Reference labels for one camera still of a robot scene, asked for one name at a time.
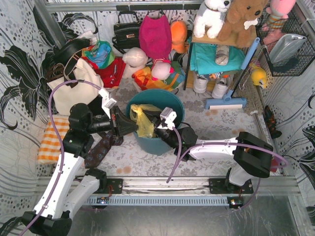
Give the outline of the yellow trash bag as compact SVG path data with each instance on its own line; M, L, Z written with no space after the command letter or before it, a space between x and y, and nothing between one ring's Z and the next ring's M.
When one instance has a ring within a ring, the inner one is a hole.
M142 138L152 138L154 136L154 124L149 120L145 112L158 112L161 109L151 104L131 104L129 116L130 119L138 125L137 134Z

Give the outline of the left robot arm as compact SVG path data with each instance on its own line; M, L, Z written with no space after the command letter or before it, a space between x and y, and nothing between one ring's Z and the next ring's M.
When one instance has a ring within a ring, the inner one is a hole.
M73 191L70 190L79 168L84 164L97 132L112 131L122 137L137 130L137 124L114 106L109 114L94 116L88 105L78 103L70 109L69 130L62 144L57 169L32 211L26 211L22 223L33 234L65 236L72 220L85 201L95 192L107 188L106 172L91 169Z

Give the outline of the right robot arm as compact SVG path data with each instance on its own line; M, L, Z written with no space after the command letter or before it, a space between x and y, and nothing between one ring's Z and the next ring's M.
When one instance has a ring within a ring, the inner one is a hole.
M240 132L226 140L201 140L187 125L175 128L176 113L169 107L163 111L145 111L153 124L154 134L175 150L176 161L172 173L181 161L209 158L229 158L236 162L227 173L227 182L243 186L253 177L268 178L272 164L273 147L248 132Z

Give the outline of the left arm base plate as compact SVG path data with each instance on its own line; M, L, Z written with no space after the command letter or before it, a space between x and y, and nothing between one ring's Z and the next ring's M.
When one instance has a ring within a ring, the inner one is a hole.
M124 180L122 178L108 178L103 189L97 191L98 194L122 194Z

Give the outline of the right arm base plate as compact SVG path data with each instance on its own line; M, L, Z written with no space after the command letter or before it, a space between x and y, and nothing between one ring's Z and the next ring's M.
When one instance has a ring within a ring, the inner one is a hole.
M208 182L211 194L252 194L254 192L250 179L242 186L231 184L224 178L210 178Z

